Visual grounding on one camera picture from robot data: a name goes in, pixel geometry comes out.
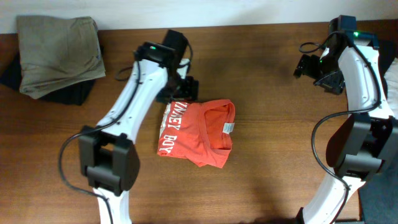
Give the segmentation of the orange printed t-shirt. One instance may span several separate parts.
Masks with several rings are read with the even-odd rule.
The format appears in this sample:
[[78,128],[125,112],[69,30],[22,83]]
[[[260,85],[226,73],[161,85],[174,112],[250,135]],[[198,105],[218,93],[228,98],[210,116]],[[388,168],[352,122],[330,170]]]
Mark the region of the orange printed t-shirt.
[[169,103],[160,125],[157,154],[188,159],[199,167],[222,168],[232,150],[235,114],[231,100]]

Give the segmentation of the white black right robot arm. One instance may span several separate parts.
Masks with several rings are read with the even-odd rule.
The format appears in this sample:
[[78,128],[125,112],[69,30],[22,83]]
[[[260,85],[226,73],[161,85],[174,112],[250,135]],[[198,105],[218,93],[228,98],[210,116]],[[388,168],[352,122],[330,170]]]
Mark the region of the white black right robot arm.
[[[354,16],[340,15],[328,25],[328,37],[316,50],[301,50],[294,71],[315,86],[346,93],[348,109],[319,120],[311,135],[312,153],[326,172],[312,200],[302,207],[296,223],[335,223],[349,198],[376,174],[385,171],[397,152],[397,118],[387,102],[379,74],[376,34],[357,29]],[[327,120],[347,116],[330,138],[323,163],[315,148],[318,128]]]

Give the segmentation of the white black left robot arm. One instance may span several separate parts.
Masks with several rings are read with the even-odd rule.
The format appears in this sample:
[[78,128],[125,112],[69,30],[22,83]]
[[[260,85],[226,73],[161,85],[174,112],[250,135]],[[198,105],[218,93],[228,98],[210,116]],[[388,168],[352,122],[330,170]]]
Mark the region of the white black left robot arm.
[[132,73],[113,107],[78,138],[80,170],[98,199],[101,223],[130,223],[129,191],[140,161],[139,128],[153,101],[195,101],[198,81],[188,76],[191,50],[180,32],[168,30],[162,43],[144,42],[134,53]]

